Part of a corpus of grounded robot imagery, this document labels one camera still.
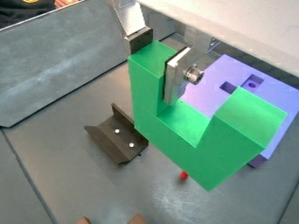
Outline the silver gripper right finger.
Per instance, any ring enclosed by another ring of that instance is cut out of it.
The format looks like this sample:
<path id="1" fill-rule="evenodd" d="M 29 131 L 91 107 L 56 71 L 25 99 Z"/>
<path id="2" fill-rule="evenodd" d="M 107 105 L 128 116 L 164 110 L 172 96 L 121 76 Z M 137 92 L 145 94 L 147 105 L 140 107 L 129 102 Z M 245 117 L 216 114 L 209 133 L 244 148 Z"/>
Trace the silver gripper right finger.
<path id="1" fill-rule="evenodd" d="M 184 48 L 164 62 L 163 100 L 168 105 L 183 96 L 188 84 L 197 85 L 209 66 L 205 58 L 220 43 L 209 34 L 185 27 Z"/>

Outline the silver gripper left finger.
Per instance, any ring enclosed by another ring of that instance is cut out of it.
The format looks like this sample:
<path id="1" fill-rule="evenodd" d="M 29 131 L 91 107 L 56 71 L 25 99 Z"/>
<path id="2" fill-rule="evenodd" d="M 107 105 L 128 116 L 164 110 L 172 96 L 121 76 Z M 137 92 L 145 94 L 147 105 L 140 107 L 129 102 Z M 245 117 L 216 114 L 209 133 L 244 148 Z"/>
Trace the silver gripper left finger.
<path id="1" fill-rule="evenodd" d="M 153 29 L 145 25 L 140 3 L 136 0 L 107 0 L 116 20 L 125 52 L 132 55 L 153 41 Z"/>

